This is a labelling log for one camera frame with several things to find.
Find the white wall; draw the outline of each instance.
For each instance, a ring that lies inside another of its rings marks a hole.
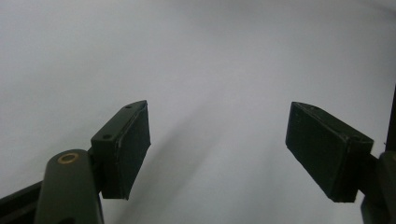
[[[106,223],[361,223],[285,146],[291,101],[384,150],[396,6],[371,0],[0,3],[0,197],[148,100],[152,146]]]

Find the black rubber pad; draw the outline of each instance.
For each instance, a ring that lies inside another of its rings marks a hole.
[[[146,101],[124,106],[91,140],[95,161],[103,164],[106,199],[128,199],[150,146]]]
[[[370,155],[373,143],[318,107],[291,103],[286,145],[334,202],[355,201],[360,162]]]

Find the white background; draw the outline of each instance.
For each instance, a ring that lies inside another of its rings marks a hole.
[[[148,100],[152,146],[106,223],[361,223],[286,148],[290,103],[384,150],[396,83],[391,0],[0,3],[0,197]]]

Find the screw hole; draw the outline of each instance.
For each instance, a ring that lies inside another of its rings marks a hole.
[[[75,224],[76,220],[73,217],[67,217],[62,221],[58,222],[58,224]]]
[[[60,164],[68,164],[68,163],[72,163],[74,161],[76,161],[78,159],[78,154],[77,153],[67,153],[62,155],[59,159],[58,162]]]
[[[103,139],[109,139],[109,138],[111,138],[111,134],[105,134],[105,135],[103,135]]]

